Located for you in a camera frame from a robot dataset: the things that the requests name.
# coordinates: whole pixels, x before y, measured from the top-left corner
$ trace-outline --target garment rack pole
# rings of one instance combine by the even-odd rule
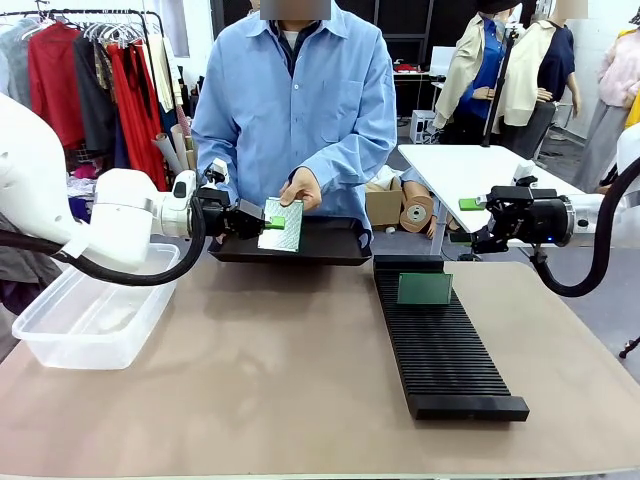
[[[156,98],[158,99],[158,82],[156,81],[156,72],[155,72],[155,68],[153,66],[153,57],[151,56],[151,46],[149,45],[149,32],[147,29],[147,21],[145,20],[144,16],[145,15],[153,15],[154,17],[156,17],[156,19],[158,20],[158,25],[160,26],[160,34],[162,35],[162,38],[164,39],[164,27],[162,25],[162,18],[160,18],[160,15],[158,15],[158,13],[156,12],[152,12],[152,11],[145,11],[142,12],[140,10],[131,10],[131,9],[124,9],[124,10],[110,10],[110,9],[68,9],[68,8],[64,8],[64,9],[53,9],[53,10],[28,10],[28,11],[22,11],[22,12],[0,12],[0,17],[8,17],[8,16],[16,16],[16,15],[22,15],[22,16],[28,16],[28,15],[45,15],[48,16],[49,14],[52,15],[137,15],[138,17],[140,17],[140,20],[142,21],[142,31],[144,32],[144,40],[145,43],[147,44],[147,53],[149,54],[149,65],[151,66],[151,80],[153,81],[153,87],[156,90]],[[173,91],[173,78],[171,77],[171,66],[169,65],[169,58],[166,55],[165,52],[165,61],[167,62],[167,71],[169,73],[169,82],[170,82],[170,88],[171,88],[171,105],[173,106],[173,111],[175,114],[175,120],[176,120],[176,124],[178,124],[178,112],[176,110],[176,99],[175,99],[175,94]],[[162,105],[160,103],[160,101],[158,100],[158,113],[160,114],[160,121],[162,122],[162,116],[163,116],[163,112],[162,112]]]

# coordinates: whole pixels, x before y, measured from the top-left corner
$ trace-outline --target beige cardigan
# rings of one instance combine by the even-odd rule
[[[460,98],[478,76],[484,57],[484,43],[484,21],[476,15],[456,45],[447,80],[436,104],[433,123],[436,128],[444,128],[458,108]]]
[[[555,31],[556,27],[546,20],[534,23],[513,47],[493,133],[500,133],[501,118],[514,127],[529,123],[538,100],[538,72]]]

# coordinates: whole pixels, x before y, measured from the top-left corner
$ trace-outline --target light blue button-up shirt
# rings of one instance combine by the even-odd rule
[[[304,41],[293,78],[269,22],[253,14],[217,38],[193,123],[200,174],[216,158],[220,185],[264,206],[308,167],[322,188],[316,215],[370,224],[364,184],[396,145],[393,66],[380,30],[333,2]]]

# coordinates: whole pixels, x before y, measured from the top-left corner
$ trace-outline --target gray skirt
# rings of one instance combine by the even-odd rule
[[[573,180],[573,184],[583,192],[594,193],[607,175],[628,117],[629,109],[611,107],[598,100],[582,161]]]

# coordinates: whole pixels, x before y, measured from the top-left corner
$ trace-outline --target cardboard box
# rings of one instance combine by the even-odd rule
[[[391,190],[379,191],[380,187],[367,186],[367,216],[371,225],[394,226],[400,221],[402,210],[402,186],[400,180],[394,178],[391,182]]]

